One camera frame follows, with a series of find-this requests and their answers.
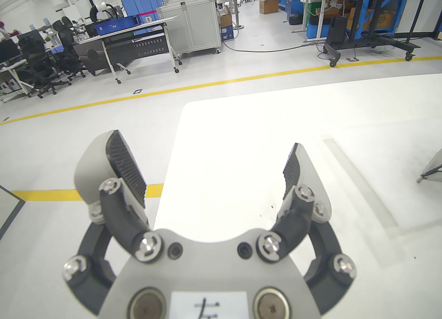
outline white floor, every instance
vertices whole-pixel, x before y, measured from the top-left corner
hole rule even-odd
[[[281,11],[265,16],[259,14],[258,2],[242,5],[240,22],[245,28],[228,45],[260,51],[301,45],[305,36],[290,33],[297,27],[288,25],[285,20],[286,14]],[[441,55],[442,48],[438,42],[417,40],[415,43],[422,46],[415,51],[416,57]],[[361,62],[404,57],[404,52],[397,49],[381,54],[375,51],[357,49],[356,54]],[[263,54],[234,52],[223,47],[221,54],[208,51],[183,56],[178,74],[171,71],[168,55],[149,57],[132,63],[129,67],[132,74],[122,73],[121,85],[108,72],[102,72],[98,77],[76,78],[72,86],[60,89],[57,95],[47,94],[43,100],[19,98],[0,105],[0,120],[131,96],[137,89],[147,93],[327,66],[328,62],[318,59],[317,54],[315,46]],[[344,52],[340,63],[347,64],[345,58],[352,56],[352,50]],[[191,101],[362,79],[438,73],[441,66],[442,60],[428,60],[330,68],[120,101],[0,125],[3,166],[0,184],[9,190],[72,189],[73,171],[87,145],[98,134],[115,128],[121,130],[129,143],[147,183],[163,183],[181,110]],[[394,98],[395,95],[383,97]],[[294,120],[299,112],[302,111],[281,110]],[[407,133],[407,128],[404,126],[402,133]],[[369,130],[366,132],[365,138],[369,139]],[[353,161],[358,168],[363,162]],[[158,204],[159,199],[147,202],[147,213],[152,223]],[[75,253],[87,225],[86,207],[82,202],[25,204],[0,241],[2,317],[89,317],[72,299],[59,274],[64,261]],[[119,272],[127,256],[117,246],[111,249],[111,254],[115,271]],[[54,287],[59,289],[56,298],[48,295]],[[29,300],[29,305],[22,304],[24,298]]]

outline metal pole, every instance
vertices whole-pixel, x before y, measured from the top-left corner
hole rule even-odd
[[[236,18],[236,25],[233,27],[234,30],[243,29],[244,25],[240,25],[240,18],[238,16],[238,3],[237,0],[233,0],[234,8],[235,8],[235,18]]]

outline floor tape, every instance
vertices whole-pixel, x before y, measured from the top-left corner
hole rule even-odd
[[[147,185],[146,198],[161,197],[163,184]],[[76,202],[81,201],[77,190],[12,191],[27,202]]]
[[[429,60],[442,60],[442,56],[414,57],[412,61],[429,61]],[[392,59],[388,59],[388,60],[374,60],[374,61],[366,61],[366,62],[358,62],[358,63],[346,63],[346,64],[339,64],[335,68],[358,67],[358,66],[367,66],[367,65],[381,65],[381,64],[396,63],[396,62],[406,62],[406,60],[404,60],[404,58],[392,58]],[[91,106],[98,106],[98,105],[104,105],[104,104],[118,103],[120,101],[134,100],[134,99],[137,99],[137,98],[147,98],[147,97],[155,96],[155,95],[170,94],[170,93],[179,92],[179,91],[186,91],[186,90],[195,90],[195,89],[200,89],[200,88],[204,88],[204,87],[220,86],[220,85],[226,85],[226,84],[233,84],[233,83],[236,83],[236,82],[251,81],[251,80],[258,80],[258,79],[266,79],[266,78],[276,77],[276,76],[293,75],[293,74],[296,74],[296,73],[308,73],[308,72],[324,71],[324,70],[332,70],[332,68],[330,66],[319,66],[319,67],[311,67],[311,68],[302,68],[302,69],[299,69],[299,70],[290,70],[290,71],[267,73],[267,74],[264,74],[264,75],[257,75],[257,76],[250,76],[250,77],[240,77],[238,79],[229,79],[229,80],[222,80],[222,81],[216,81],[216,82],[209,82],[207,84],[191,85],[191,86],[185,86],[185,87],[177,87],[177,88],[174,88],[174,89],[167,89],[167,90],[147,92],[145,94],[137,94],[137,95],[126,96],[126,97],[123,97],[123,98],[116,98],[116,99],[110,99],[110,100],[104,100],[104,101],[97,101],[96,103],[83,104],[83,105],[78,105],[78,106],[71,106],[71,107],[68,107],[68,108],[57,109],[57,110],[53,110],[53,111],[46,111],[44,113],[39,113],[39,114],[33,114],[33,115],[29,115],[27,117],[20,117],[20,118],[16,118],[16,119],[9,119],[9,120],[6,120],[4,122],[1,122],[0,125],[4,125],[4,124],[8,124],[8,123],[14,123],[14,122],[19,122],[21,120],[26,120],[26,119],[43,117],[43,116],[51,115],[51,114],[63,113],[63,112],[66,112],[66,111],[72,111],[72,110],[89,108]]]

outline blue box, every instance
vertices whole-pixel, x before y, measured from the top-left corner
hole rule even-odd
[[[301,0],[287,0],[286,11],[288,21],[293,14],[302,14],[304,12],[304,3]]]
[[[330,25],[323,24],[321,29],[321,38],[328,35],[328,30]],[[312,25],[311,22],[307,23],[307,39],[316,38],[316,33],[318,32],[318,26]]]
[[[126,16],[125,18],[109,20],[107,22],[94,25],[94,28],[97,30],[99,35],[105,35],[117,32],[118,30],[134,27],[140,23],[141,21],[139,16]]]
[[[221,27],[221,40],[228,41],[233,39],[233,26]]]

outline white desk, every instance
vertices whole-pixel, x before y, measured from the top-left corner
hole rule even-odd
[[[292,33],[307,31],[308,3],[309,0],[305,0],[304,13],[302,18],[302,28],[297,30],[292,30]],[[325,10],[325,0],[321,0],[321,13],[319,13],[319,22],[318,22],[318,30],[316,32],[316,38],[310,38],[310,39],[307,38],[307,41],[321,41],[327,38],[327,37],[321,37],[322,23],[324,22],[324,10]]]
[[[17,82],[17,84],[20,86],[20,90],[16,90],[17,92],[22,92],[26,95],[29,95],[29,91],[27,90],[27,87],[32,90],[33,86],[30,84],[27,84],[26,82],[23,82],[20,80],[19,75],[17,74],[16,68],[26,63],[26,60],[18,61],[10,66],[0,68],[0,72],[9,71],[13,79]],[[1,101],[5,101],[15,95],[15,92],[11,92],[11,96],[7,96],[6,98],[2,98]]]
[[[325,317],[438,318],[442,184],[415,180],[442,144],[441,88],[437,74],[189,103],[155,229],[210,242],[271,228],[287,155],[300,142],[330,198],[341,248],[358,268]],[[304,273],[314,256],[309,240],[290,256]]]
[[[115,77],[115,81],[117,81],[117,83],[121,84],[121,81],[117,78],[117,75],[115,74],[114,66],[112,65],[112,62],[109,59],[109,54],[107,52],[108,50],[106,48],[105,41],[111,37],[116,36],[116,35],[123,35],[125,33],[135,32],[137,30],[143,30],[143,29],[159,26],[159,27],[163,28],[164,36],[166,37],[167,47],[169,48],[169,54],[170,54],[170,59],[172,61],[173,69],[175,70],[176,73],[178,73],[179,69],[175,65],[175,60],[177,60],[178,63],[181,65],[180,57],[173,49],[172,44],[170,43],[169,33],[167,32],[167,22],[171,22],[172,20],[174,20],[176,18],[178,18],[178,16],[172,16],[170,18],[159,19],[159,20],[155,20],[155,21],[149,22],[149,23],[142,23],[142,24],[139,24],[135,27],[131,27],[128,29],[118,30],[117,32],[109,33],[106,35],[99,35],[96,37],[88,38],[88,39],[85,39],[84,41],[81,41],[79,44],[84,44],[84,43],[88,43],[88,42],[92,42],[92,41],[96,41],[96,40],[100,39],[101,44],[103,46],[104,55],[106,56],[107,63],[109,64],[109,68],[112,71],[112,75]],[[146,35],[140,35],[139,38],[148,37],[148,36],[149,36],[149,33],[146,33]],[[126,70],[126,72],[128,74],[131,73],[121,63],[117,63],[117,65],[119,67],[121,67],[123,70]]]

